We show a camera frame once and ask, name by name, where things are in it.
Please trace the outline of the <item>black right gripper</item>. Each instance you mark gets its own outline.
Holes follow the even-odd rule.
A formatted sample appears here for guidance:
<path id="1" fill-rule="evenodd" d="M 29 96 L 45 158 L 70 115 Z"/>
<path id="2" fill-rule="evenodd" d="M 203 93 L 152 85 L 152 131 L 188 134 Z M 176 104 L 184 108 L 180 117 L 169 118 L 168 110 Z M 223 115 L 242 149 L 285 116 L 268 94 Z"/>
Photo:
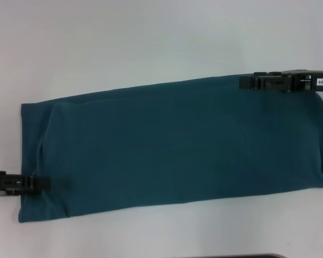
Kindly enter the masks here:
<path id="1" fill-rule="evenodd" d="M 284 78 L 291 79 L 289 92 L 323 92 L 323 70 L 288 70 L 283 72 L 255 72 L 241 76 L 239 89 L 285 91 Z"/>

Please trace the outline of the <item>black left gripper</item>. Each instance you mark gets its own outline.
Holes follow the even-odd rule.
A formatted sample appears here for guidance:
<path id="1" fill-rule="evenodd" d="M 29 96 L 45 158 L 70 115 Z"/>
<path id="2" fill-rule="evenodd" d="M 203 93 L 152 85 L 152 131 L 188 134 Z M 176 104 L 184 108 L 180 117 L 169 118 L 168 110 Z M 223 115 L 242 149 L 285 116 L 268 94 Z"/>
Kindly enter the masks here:
<path id="1" fill-rule="evenodd" d="M 40 194 L 51 189 L 48 177 L 20 176 L 0 171 L 0 197 Z"/>

